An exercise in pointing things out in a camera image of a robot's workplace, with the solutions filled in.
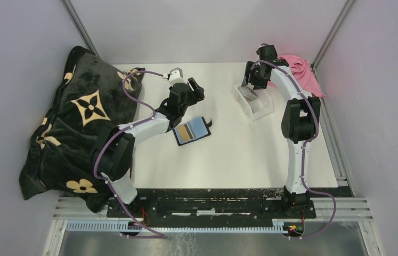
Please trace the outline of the gold credit card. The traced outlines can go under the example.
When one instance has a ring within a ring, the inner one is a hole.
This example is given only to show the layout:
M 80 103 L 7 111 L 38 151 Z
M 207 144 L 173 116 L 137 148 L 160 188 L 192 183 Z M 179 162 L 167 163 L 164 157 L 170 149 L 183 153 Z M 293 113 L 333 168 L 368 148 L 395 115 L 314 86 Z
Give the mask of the gold credit card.
M 177 134 L 180 136 L 180 139 L 183 143 L 194 139 L 194 135 L 189 124 L 179 125 L 177 128 Z

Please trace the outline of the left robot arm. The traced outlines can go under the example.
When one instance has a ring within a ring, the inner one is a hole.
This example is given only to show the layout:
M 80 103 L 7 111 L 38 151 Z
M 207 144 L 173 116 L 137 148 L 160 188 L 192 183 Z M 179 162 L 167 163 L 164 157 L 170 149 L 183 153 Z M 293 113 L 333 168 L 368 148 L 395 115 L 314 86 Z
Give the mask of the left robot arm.
M 136 216 L 141 208 L 136 199 L 137 189 L 129 174 L 134 148 L 156 135 L 175 129 L 186 110 L 204 98 L 205 90 L 194 78 L 172 82 L 168 98 L 152 115 L 103 129 L 99 134 L 91 151 L 93 174 L 110 187 L 114 197 L 121 201 L 120 210 L 126 216 Z

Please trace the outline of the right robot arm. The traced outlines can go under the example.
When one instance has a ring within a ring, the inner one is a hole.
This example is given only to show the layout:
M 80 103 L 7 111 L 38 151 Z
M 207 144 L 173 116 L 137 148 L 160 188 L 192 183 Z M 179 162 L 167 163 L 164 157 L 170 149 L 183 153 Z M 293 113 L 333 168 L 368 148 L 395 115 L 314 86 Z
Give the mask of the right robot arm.
M 256 54 L 259 60 L 246 63 L 241 86 L 263 90 L 272 82 L 286 102 L 281 132 L 288 144 L 288 175 L 280 209 L 284 216 L 293 218 L 310 201 L 308 154 L 311 142 L 319 133 L 321 101 L 301 88 L 289 63 L 278 57 L 274 45 L 263 43 Z

